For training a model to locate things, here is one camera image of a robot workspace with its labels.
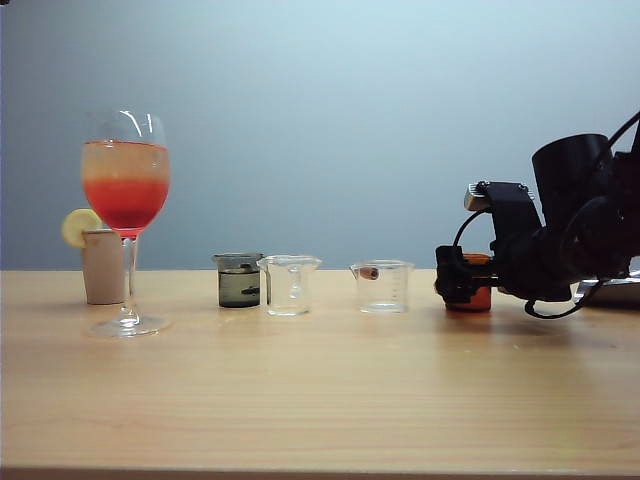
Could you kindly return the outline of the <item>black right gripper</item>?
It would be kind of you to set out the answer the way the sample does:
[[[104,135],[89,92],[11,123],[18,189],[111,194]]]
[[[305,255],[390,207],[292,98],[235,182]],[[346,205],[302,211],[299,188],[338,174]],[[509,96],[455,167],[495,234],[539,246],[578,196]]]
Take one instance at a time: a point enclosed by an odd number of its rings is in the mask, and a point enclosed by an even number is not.
[[[528,188],[520,183],[482,182],[492,216],[494,253],[499,286],[526,300],[563,302],[571,298],[569,282],[554,274],[543,253],[542,227]],[[460,246],[436,248],[434,288],[445,304],[491,304],[497,277],[493,258],[463,252]]]

